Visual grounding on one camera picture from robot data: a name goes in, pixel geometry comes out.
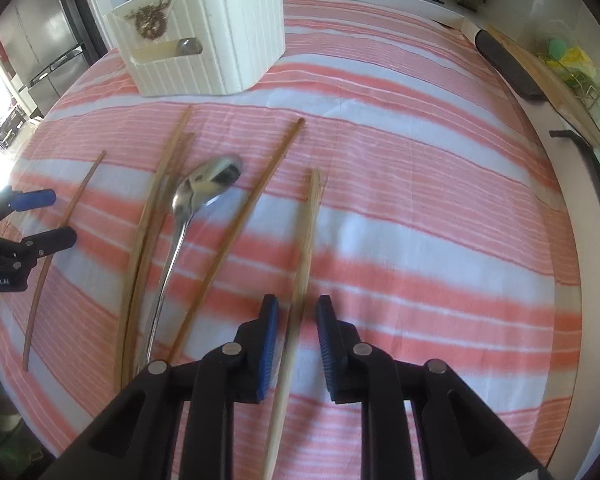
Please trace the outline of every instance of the white container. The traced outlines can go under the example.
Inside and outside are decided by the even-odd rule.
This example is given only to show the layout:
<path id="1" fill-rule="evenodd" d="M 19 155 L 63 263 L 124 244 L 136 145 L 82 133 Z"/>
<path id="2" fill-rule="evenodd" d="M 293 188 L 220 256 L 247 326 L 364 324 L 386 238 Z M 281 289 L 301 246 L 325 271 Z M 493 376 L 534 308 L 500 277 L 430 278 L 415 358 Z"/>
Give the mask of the white container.
<path id="1" fill-rule="evenodd" d="M 168 0 L 131 0 L 108 14 L 120 54 L 143 96 L 228 95 L 255 85 L 285 51 L 282 0 L 170 0 L 166 30 L 143 38 L 135 19 Z M 177 56 L 196 38 L 202 52 Z"/>

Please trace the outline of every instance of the brown chopstick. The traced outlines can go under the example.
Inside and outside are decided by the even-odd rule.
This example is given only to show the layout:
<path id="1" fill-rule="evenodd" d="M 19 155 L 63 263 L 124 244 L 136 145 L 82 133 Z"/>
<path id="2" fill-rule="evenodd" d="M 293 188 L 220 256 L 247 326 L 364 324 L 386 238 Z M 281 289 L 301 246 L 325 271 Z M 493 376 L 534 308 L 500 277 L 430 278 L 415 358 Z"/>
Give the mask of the brown chopstick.
<path id="1" fill-rule="evenodd" d="M 136 231 L 136 237 L 131 248 L 131 254 L 129 256 L 129 263 L 126 268 L 125 281 L 122 288 L 122 300 L 120 301 L 120 315 L 118 316 L 118 327 L 116 330 L 116 352 L 114 356 L 114 370 L 113 370 L 113 389 L 115 392 L 119 392 L 122 389 L 122 368 L 123 368 L 123 355 L 125 351 L 125 339 L 126 333 L 129 329 L 129 316 L 131 310 L 131 300 L 133 298 L 134 289 L 136 287 L 136 278 L 138 276 L 138 268 L 140 266 L 140 258 L 142 256 L 142 248 L 144 247 L 144 240 L 146 233 L 149 228 L 149 222 L 154 212 L 155 204 L 158 200 L 158 192 L 162 185 L 162 180 L 169 167 L 170 161 L 176 151 L 176 148 L 180 144 L 180 140 L 184 134 L 184 129 L 189 121 L 191 115 L 191 106 L 187 106 L 180 114 L 180 119 L 174 127 L 170 140 L 167 143 L 160 161 L 158 162 L 158 168 L 155 170 L 154 179 L 152 180 L 149 195 L 147 196 L 144 209 L 140 215 L 140 222 L 138 224 L 138 230 Z"/>
<path id="2" fill-rule="evenodd" d="M 123 350 L 122 359 L 122 388 L 124 388 L 134 374 L 134 357 L 136 355 L 136 336 L 138 334 L 136 327 L 140 317 L 140 305 L 144 296 L 144 288 L 146 279 L 151 268 L 152 257 L 154 256 L 155 246 L 160 237 L 162 223 L 167 213 L 170 211 L 173 194 L 178 187 L 181 179 L 182 167 L 184 161 L 189 155 L 189 144 L 193 134 L 189 138 L 182 141 L 182 145 L 178 148 L 177 154 L 174 157 L 169 173 L 166 177 L 164 187 L 160 191 L 158 204 L 149 223 L 149 229 L 144 240 L 144 248 L 142 249 L 142 258 L 138 268 L 138 276 L 136 277 L 136 285 L 134 286 L 131 306 L 129 309 L 128 330 L 126 331 L 125 347 Z"/>
<path id="3" fill-rule="evenodd" d="M 95 173 L 96 168 L 102 162 L 104 156 L 107 155 L 105 150 L 102 150 L 96 161 L 91 165 L 87 175 L 84 177 L 82 182 L 80 183 L 80 187 L 75 191 L 74 196 L 69 202 L 69 205 L 64 210 L 64 214 L 60 219 L 60 223 L 58 227 L 66 227 L 69 223 L 69 219 L 74 212 L 75 206 L 78 204 L 78 200 L 82 196 L 87 184 L 89 183 L 93 173 Z M 49 273 L 49 269 L 51 268 L 51 260 L 53 259 L 53 255 L 50 254 L 45 258 L 44 263 L 42 264 L 42 269 L 40 270 L 40 275 L 38 277 L 38 284 L 36 285 L 36 290 L 33 293 L 33 301 L 31 302 L 31 310 L 29 311 L 29 319 L 27 321 L 27 330 L 24 336 L 24 348 L 22 350 L 22 369 L 26 372 L 29 371 L 29 353 L 31 351 L 31 340 L 33 338 L 33 327 L 36 322 L 36 313 L 38 312 L 38 305 L 40 304 L 40 296 L 42 295 L 42 288 L 45 286 L 46 276 Z"/>
<path id="4" fill-rule="evenodd" d="M 187 335 L 189 335 L 189 330 L 191 329 L 193 317 L 195 316 L 200 306 L 204 303 L 206 295 L 211 289 L 211 284 L 213 283 L 213 280 L 216 277 L 218 270 L 224 263 L 224 260 L 231 251 L 234 242 L 238 238 L 238 235 L 247 223 L 247 220 L 251 215 L 251 211 L 253 211 L 253 208 L 255 207 L 260 196 L 262 195 L 262 192 L 264 191 L 265 187 L 267 187 L 269 180 L 271 180 L 271 177 L 275 173 L 280 162 L 285 157 L 286 152 L 288 152 L 294 140 L 296 140 L 296 137 L 302 129 L 302 126 L 304 126 L 304 123 L 305 120 L 303 118 L 300 118 L 295 123 L 291 124 L 291 126 L 289 126 L 286 132 L 285 139 L 283 140 L 282 144 L 280 144 L 278 150 L 271 159 L 269 166 L 260 177 L 260 180 L 256 184 L 256 187 L 253 189 L 247 201 L 242 206 L 242 209 L 230 225 L 227 234 L 224 240 L 222 241 L 218 252 L 216 253 L 216 259 L 211 265 L 211 268 L 208 270 L 205 279 L 202 282 L 200 288 L 198 289 L 198 293 L 191 302 L 189 309 L 185 314 L 184 320 L 182 321 L 182 325 L 178 330 L 178 334 L 176 335 L 176 339 L 173 343 L 173 346 L 171 347 L 171 351 L 169 352 L 168 356 L 168 361 L 170 363 L 176 364 L 180 359 L 180 354 L 182 353 L 182 348 L 184 346 L 185 339 Z"/>

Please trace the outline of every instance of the spoon in container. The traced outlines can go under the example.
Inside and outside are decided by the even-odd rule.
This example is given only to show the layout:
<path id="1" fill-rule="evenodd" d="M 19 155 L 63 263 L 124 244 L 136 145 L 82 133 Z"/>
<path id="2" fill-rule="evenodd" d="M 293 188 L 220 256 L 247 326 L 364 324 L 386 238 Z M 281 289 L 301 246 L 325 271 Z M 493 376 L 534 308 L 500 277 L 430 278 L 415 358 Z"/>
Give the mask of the spoon in container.
<path id="1" fill-rule="evenodd" d="M 218 156 L 193 170 L 177 187 L 171 204 L 175 220 L 171 249 L 164 263 L 160 282 L 158 282 L 158 292 L 149 312 L 136 374 L 151 361 L 165 291 L 191 219 L 200 209 L 215 202 L 238 180 L 241 173 L 242 160 L 239 156 Z"/>

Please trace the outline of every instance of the light wooden chopstick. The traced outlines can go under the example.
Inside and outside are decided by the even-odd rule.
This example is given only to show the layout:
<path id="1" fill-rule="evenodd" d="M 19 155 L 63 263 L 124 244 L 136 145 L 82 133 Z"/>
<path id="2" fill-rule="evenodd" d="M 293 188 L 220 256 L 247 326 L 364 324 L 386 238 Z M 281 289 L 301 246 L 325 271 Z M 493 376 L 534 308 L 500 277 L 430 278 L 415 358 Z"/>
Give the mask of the light wooden chopstick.
<path id="1" fill-rule="evenodd" d="M 146 286 L 146 279 L 151 268 L 155 246 L 160 237 L 160 231 L 162 230 L 162 223 L 171 209 L 173 194 L 180 183 L 180 173 L 182 172 L 184 161 L 186 160 L 187 155 L 189 155 L 189 144 L 192 137 L 193 134 L 188 139 L 184 139 L 182 145 L 178 148 L 177 154 L 169 168 L 166 182 L 160 191 L 158 204 L 149 223 L 149 229 L 144 241 L 144 248 L 142 249 L 142 258 L 138 268 L 138 275 L 136 277 L 136 285 L 131 299 L 131 307 L 129 309 L 129 320 L 127 323 L 128 330 L 126 331 L 125 348 L 122 359 L 122 388 L 129 384 L 131 379 L 133 379 L 137 335 L 137 331 L 134 327 L 138 326 L 140 305 L 142 303 L 142 297 L 144 296 L 144 287 Z"/>
<path id="2" fill-rule="evenodd" d="M 60 219 L 60 223 L 58 227 L 66 227 L 69 224 L 69 220 L 71 218 L 72 213 L 74 212 L 75 206 L 78 204 L 78 200 L 82 196 L 87 184 L 89 183 L 93 173 L 95 173 L 96 168 L 102 162 L 104 156 L 107 155 L 105 150 L 102 150 L 96 161 L 91 165 L 87 175 L 84 177 L 82 182 L 80 183 L 80 187 L 75 191 L 74 196 L 69 202 L 69 205 L 64 210 L 64 214 Z M 24 336 L 24 348 L 22 350 L 22 369 L 26 372 L 29 371 L 29 353 L 31 351 L 31 339 L 33 338 L 33 327 L 36 322 L 36 313 L 38 312 L 38 305 L 40 304 L 40 296 L 42 296 L 42 288 L 45 286 L 46 276 L 49 273 L 49 269 L 51 268 L 51 260 L 53 259 L 53 255 L 50 254 L 45 258 L 44 263 L 42 264 L 42 269 L 40 270 L 40 275 L 38 277 L 38 284 L 36 285 L 36 290 L 33 293 L 33 301 L 31 302 L 31 310 L 29 311 L 29 319 L 27 320 L 27 330 Z"/>
<path id="3" fill-rule="evenodd" d="M 216 277 L 218 270 L 224 263 L 224 260 L 226 259 L 229 252 L 231 251 L 231 248 L 236 239 L 238 238 L 238 235 L 242 231 L 242 228 L 247 223 L 247 220 L 251 215 L 251 211 L 253 211 L 256 202 L 262 195 L 262 192 L 269 183 L 269 180 L 271 180 L 271 177 L 275 173 L 278 165 L 285 157 L 286 152 L 288 152 L 294 140 L 296 140 L 296 137 L 298 136 L 298 133 L 302 129 L 304 123 L 305 120 L 303 118 L 300 118 L 295 123 L 291 124 L 291 126 L 288 128 L 285 139 L 283 140 L 282 144 L 271 159 L 269 166 L 260 177 L 260 180 L 249 195 L 247 201 L 242 206 L 242 209 L 240 210 L 232 224 L 229 226 L 227 234 L 224 240 L 222 241 L 220 248 L 218 249 L 218 253 L 216 254 L 216 259 L 211 265 L 211 268 L 208 270 L 204 281 L 198 289 L 198 293 L 194 297 L 189 309 L 187 310 L 187 313 L 185 314 L 184 320 L 182 321 L 182 325 L 180 326 L 180 330 L 178 330 L 178 334 L 176 335 L 176 339 L 173 343 L 173 346 L 171 347 L 171 351 L 169 352 L 168 356 L 168 361 L 170 363 L 177 364 L 178 360 L 180 359 L 180 354 L 182 353 L 182 348 L 184 346 L 185 339 L 187 335 L 189 335 L 189 330 L 191 329 L 193 317 L 195 316 L 200 306 L 204 303 L 206 295 L 211 289 L 211 283 Z"/>
<path id="4" fill-rule="evenodd" d="M 122 300 L 120 301 L 120 315 L 118 316 L 118 326 L 116 329 L 116 352 L 114 357 L 114 370 L 113 370 L 113 389 L 115 392 L 119 392 L 122 389 L 122 363 L 125 352 L 125 339 L 126 333 L 129 329 L 129 315 L 131 310 L 131 300 L 133 297 L 134 289 L 136 287 L 136 278 L 138 276 L 138 268 L 140 265 L 140 257 L 142 255 L 142 248 L 144 247 L 144 240 L 146 238 L 146 232 L 149 227 L 149 222 L 154 212 L 155 204 L 158 199 L 158 192 L 162 185 L 164 174 L 169 167 L 170 161 L 176 151 L 176 148 L 180 144 L 182 135 L 184 134 L 185 126 L 191 115 L 191 106 L 187 106 L 181 115 L 176 127 L 171 133 L 171 137 L 160 161 L 158 162 L 158 168 L 155 170 L 154 179 L 151 183 L 149 195 L 144 204 L 144 209 L 140 215 L 140 223 L 136 230 L 136 237 L 131 248 L 131 254 L 129 256 L 129 263 L 126 268 L 125 281 L 122 288 Z"/>
<path id="5" fill-rule="evenodd" d="M 269 419 L 269 431 L 267 431 L 267 443 L 265 445 L 265 459 L 262 468 L 261 480 L 271 480 L 276 468 L 278 451 L 280 450 L 280 439 L 282 428 L 285 423 L 286 405 L 291 390 L 291 373 L 294 370 L 294 360 L 300 339 L 300 325 L 304 313 L 304 300 L 306 290 L 309 286 L 309 274 L 311 271 L 311 257 L 314 250 L 315 223 L 320 209 L 320 197 L 322 186 L 320 184 L 320 170 L 312 171 L 309 190 L 309 200 L 304 208 L 302 219 L 302 236 L 300 240 L 300 258 L 294 291 L 291 296 L 291 307 L 286 322 L 285 342 L 280 357 L 280 371 L 278 373 L 278 384 L 273 397 L 273 408 Z"/>

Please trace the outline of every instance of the striped tablecloth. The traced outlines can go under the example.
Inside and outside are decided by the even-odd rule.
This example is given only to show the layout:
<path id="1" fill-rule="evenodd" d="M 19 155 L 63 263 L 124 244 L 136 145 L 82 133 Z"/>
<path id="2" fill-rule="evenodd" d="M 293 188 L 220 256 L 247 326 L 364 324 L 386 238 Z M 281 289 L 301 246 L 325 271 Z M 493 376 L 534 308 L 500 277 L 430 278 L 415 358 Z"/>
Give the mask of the striped tablecloth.
<path id="1" fill-rule="evenodd" d="M 188 129 L 197 133 L 187 170 L 230 152 L 243 157 L 245 171 L 189 229 L 158 331 L 160 352 L 285 128 L 303 116 L 304 132 L 196 317 L 185 359 L 231 340 L 265 293 L 288 306 L 300 205 L 310 169 L 319 166 L 327 184 L 276 477 L 360 472 L 359 408 L 336 407 L 325 390 L 311 313 L 319 294 L 330 294 L 339 317 L 395 358 L 449 362 L 546 462 L 570 405 L 581 300 L 569 216 L 536 133 L 457 30 L 343 0 L 286 0 L 285 23 L 285 55 L 242 94 L 143 98 L 111 52 L 45 118 L 12 184 L 52 187 L 59 199 L 11 215 L 0 225 L 11 238 L 56 227 L 102 149 L 107 157 L 72 218 L 77 246 L 55 257 L 46 280 L 29 373 L 20 360 L 39 268 L 27 292 L 0 295 L 0 377 L 14 402 L 60 453 L 112 398 L 130 246 L 186 104 L 193 106 Z M 168 221 L 145 312 L 171 231 Z M 257 475 L 271 398 L 237 406 L 237 478 Z"/>

